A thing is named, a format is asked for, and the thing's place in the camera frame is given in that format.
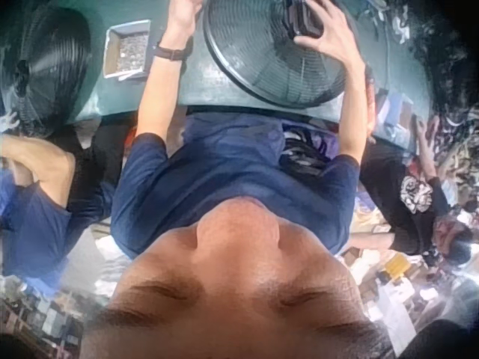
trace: work surface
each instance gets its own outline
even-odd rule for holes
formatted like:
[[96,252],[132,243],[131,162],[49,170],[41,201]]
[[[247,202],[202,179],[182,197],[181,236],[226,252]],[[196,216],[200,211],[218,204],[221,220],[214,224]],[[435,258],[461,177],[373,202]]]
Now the work surface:
[[[168,0],[54,0],[53,4],[79,10],[91,27],[92,62],[80,93],[75,119],[115,114],[138,109],[145,79],[119,82],[104,79],[102,72],[106,31],[109,27],[126,22],[151,20],[149,51],[165,30],[168,17]],[[364,9],[365,0],[343,0],[352,16]],[[424,68],[414,59],[407,45],[392,39],[389,45],[383,24],[379,24],[379,39],[374,35],[374,25],[368,16],[356,22],[358,43],[366,62],[372,67],[376,89],[387,88],[406,94],[414,102],[414,112],[427,118],[430,95]],[[263,102],[236,85],[218,66],[205,43],[203,21],[200,16],[194,37],[194,49],[186,62],[181,78],[179,103],[181,105],[223,105],[265,108],[293,112],[337,123],[341,113],[342,96],[320,107],[290,110]],[[376,135],[400,147],[414,150],[415,142],[408,131],[399,127],[379,126]]]

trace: navy blue t-shirt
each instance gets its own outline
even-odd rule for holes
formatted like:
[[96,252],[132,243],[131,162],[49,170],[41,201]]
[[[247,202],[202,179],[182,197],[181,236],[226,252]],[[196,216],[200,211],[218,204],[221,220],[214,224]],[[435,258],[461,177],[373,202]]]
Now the navy blue t-shirt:
[[239,196],[258,199],[339,252],[353,216],[355,159],[338,156],[320,177],[302,180],[278,163],[284,149],[279,119],[200,114],[188,121],[185,144],[170,159],[158,136],[135,139],[112,208],[112,235],[126,255],[138,256],[166,231],[192,225]]

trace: white graphic print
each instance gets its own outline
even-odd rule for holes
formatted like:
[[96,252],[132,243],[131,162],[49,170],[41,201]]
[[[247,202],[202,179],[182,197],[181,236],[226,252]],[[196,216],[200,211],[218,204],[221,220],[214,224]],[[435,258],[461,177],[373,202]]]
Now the white graphic print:
[[412,214],[429,209],[433,202],[432,193],[433,188],[430,185],[415,177],[405,176],[401,184],[401,200]]

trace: fan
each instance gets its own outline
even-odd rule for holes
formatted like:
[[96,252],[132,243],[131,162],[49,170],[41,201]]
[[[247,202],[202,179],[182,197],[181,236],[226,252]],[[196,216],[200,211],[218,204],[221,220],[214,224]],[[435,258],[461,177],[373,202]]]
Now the fan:
[[67,121],[91,56],[90,31],[79,12],[42,6],[24,19],[0,74],[6,111],[16,111],[20,132],[45,138]]
[[289,108],[318,106],[344,90],[344,68],[297,46],[284,24],[284,0],[209,0],[204,31],[228,75],[262,100]]

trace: wristwatch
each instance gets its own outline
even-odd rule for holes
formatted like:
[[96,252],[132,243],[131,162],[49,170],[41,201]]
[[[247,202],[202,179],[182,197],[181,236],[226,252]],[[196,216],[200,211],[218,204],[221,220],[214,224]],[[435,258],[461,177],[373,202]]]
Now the wristwatch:
[[159,58],[167,58],[170,61],[183,61],[186,59],[186,49],[172,50],[156,45],[155,56]]

